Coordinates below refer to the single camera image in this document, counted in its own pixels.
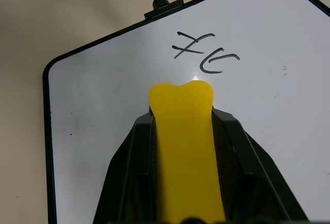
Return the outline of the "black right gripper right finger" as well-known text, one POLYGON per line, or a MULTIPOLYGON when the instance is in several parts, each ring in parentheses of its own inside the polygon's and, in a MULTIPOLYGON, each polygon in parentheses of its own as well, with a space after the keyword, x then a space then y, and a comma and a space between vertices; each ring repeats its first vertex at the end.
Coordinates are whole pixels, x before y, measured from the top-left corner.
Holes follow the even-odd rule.
POLYGON ((215 108, 211 120, 226 219, 238 224, 307 221, 271 156, 241 123, 215 108))

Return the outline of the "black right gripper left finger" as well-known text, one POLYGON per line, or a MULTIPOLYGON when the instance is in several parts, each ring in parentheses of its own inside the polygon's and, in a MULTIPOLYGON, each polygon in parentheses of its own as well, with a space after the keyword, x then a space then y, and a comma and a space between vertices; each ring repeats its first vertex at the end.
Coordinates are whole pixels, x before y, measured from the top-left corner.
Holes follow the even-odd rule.
POLYGON ((163 224, 157 180, 156 121, 149 110, 136 119, 109 163, 93 224, 163 224))

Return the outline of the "yellow whiteboard eraser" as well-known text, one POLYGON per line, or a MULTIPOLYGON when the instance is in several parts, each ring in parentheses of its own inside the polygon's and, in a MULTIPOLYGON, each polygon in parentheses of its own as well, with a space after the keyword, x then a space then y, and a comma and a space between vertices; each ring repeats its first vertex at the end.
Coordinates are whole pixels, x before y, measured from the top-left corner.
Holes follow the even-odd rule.
POLYGON ((225 220, 212 129, 213 89, 204 81, 154 85, 149 104, 157 133, 157 217, 179 224, 225 220))

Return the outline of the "black-framed whiteboard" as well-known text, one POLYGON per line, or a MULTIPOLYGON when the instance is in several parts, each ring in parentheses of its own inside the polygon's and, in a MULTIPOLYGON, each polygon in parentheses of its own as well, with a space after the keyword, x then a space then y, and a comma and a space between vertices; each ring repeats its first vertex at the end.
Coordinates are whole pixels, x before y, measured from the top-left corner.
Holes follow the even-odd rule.
POLYGON ((106 170, 157 83, 211 84, 310 220, 330 220, 330 7, 193 0, 43 72, 48 224, 92 224, 106 170))

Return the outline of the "black whiteboard clip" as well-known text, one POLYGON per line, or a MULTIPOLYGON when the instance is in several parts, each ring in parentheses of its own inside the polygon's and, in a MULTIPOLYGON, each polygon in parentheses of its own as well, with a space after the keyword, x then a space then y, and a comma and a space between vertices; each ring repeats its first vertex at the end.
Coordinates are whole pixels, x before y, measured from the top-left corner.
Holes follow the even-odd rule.
POLYGON ((154 21, 180 10, 184 5, 184 0, 175 0, 169 2, 168 0, 153 0, 153 10, 144 14, 146 21, 154 21))

